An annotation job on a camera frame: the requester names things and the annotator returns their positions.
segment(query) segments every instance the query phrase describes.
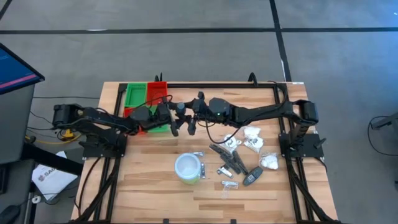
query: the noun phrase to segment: gray floor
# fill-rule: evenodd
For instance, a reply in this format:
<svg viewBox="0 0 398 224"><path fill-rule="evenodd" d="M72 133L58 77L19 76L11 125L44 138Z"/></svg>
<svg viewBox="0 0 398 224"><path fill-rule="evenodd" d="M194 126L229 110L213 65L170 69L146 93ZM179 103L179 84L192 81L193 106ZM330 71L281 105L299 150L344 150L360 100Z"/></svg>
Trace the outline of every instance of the gray floor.
<svg viewBox="0 0 398 224"><path fill-rule="evenodd" d="M388 0L276 3L285 28L398 26L398 3ZM273 21L268 1L183 0L13 0L0 21L0 30L161 27L273 27ZM397 157L374 152L366 135L373 116L398 111L397 35L284 34L292 79L305 82L317 103L330 186L347 223L398 223ZM99 96L105 81L149 81L160 72L170 81L245 80L250 72L284 81L273 33L2 35L0 42L46 76L35 96ZM54 104L74 102L98 103L35 100L32 111L51 118ZM35 117L29 124L49 125ZM398 154L390 127L371 137L380 151ZM68 149L74 159L81 153L76 145L43 148ZM40 204L36 223L66 222L73 207L68 196L75 193L63 193L56 205Z"/></svg>

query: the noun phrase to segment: paper sheet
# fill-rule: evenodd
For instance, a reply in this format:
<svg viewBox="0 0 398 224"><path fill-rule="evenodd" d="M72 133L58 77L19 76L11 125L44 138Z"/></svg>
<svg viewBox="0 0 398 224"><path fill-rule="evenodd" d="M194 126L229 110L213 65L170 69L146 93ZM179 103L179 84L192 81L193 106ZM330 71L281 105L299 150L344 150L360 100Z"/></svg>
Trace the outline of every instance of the paper sheet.
<svg viewBox="0 0 398 224"><path fill-rule="evenodd" d="M64 158L67 157L64 151L60 151L56 155ZM38 165L36 169L33 170L32 174L32 181L43 196L49 201L55 198L58 193L60 193L76 178L77 175L69 174L43 165Z"/></svg>

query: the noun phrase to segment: car key fob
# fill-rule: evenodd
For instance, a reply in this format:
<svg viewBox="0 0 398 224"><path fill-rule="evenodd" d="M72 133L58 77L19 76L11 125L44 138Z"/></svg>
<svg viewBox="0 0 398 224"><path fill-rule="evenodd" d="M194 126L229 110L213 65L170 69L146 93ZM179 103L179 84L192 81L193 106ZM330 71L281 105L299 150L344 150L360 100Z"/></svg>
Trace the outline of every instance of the car key fob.
<svg viewBox="0 0 398 224"><path fill-rule="evenodd" d="M250 171L249 174L244 178L243 185L248 186L252 184L260 177L261 174L262 174L262 168L257 166L252 171Z"/></svg>

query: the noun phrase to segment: wooden table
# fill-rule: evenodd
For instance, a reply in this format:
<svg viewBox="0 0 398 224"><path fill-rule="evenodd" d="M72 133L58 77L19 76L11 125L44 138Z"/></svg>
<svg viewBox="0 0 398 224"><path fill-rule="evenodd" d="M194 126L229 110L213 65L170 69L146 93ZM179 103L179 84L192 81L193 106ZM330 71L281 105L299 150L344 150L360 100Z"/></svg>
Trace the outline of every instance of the wooden table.
<svg viewBox="0 0 398 224"><path fill-rule="evenodd" d="M117 82L104 83L99 107L110 113L115 106L118 85ZM287 86L290 101L307 99L302 83L288 83ZM174 96L174 102L179 102L192 100L199 90L205 93L207 103L212 97L223 98L234 105L247 108L275 103L273 91L263 88L169 88L168 92ZM129 136L126 155L121 159L112 222L162 223L164 218L169 218L171 223L229 223L231 219L237 219L238 223L295 223L286 163L280 156L277 140L280 133L278 120L256 121L252 125L261 128L260 136L266 140L262 150L278 153L279 169L265 170L261 177L248 187L242 184L242 174L234 175L233 181L239 182L239 189L230 190L226 200L221 199L221 181L228 178L216 173L217 168L224 163L217 153L208 148L210 140L205 128L197 126L196 135L190 136L187 133L187 125L184 124L177 138L171 133ZM222 139L225 134L233 131L234 128L222 125L210 128L213 139ZM236 137L242 139L242 132ZM239 146L237 150L249 170L258 165L259 155L254 151L246 146ZM174 172L174 162L181 153L193 151L206 152L206 156L200 158L206 166L206 179L191 186L178 180ZM94 161L95 159L88 159L85 162L78 195ZM82 211L98 192L103 161L104 159L97 163L88 179ZM310 193L326 214L337 219L325 168L312 158L305 159L303 164ZM306 219L303 198L301 193L298 195L302 216ZM101 218L105 217L107 202L108 194L102 204ZM74 208L72 218L76 217L77 209Z"/></svg>

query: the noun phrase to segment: computer monitor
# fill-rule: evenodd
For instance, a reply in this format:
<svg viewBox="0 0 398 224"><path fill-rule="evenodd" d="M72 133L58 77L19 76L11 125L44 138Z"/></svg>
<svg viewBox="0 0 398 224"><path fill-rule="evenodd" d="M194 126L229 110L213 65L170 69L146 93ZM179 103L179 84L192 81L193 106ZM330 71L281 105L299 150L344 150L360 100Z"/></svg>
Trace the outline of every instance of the computer monitor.
<svg viewBox="0 0 398 224"><path fill-rule="evenodd" d="M0 95L44 81L44 76L0 43Z"/></svg>

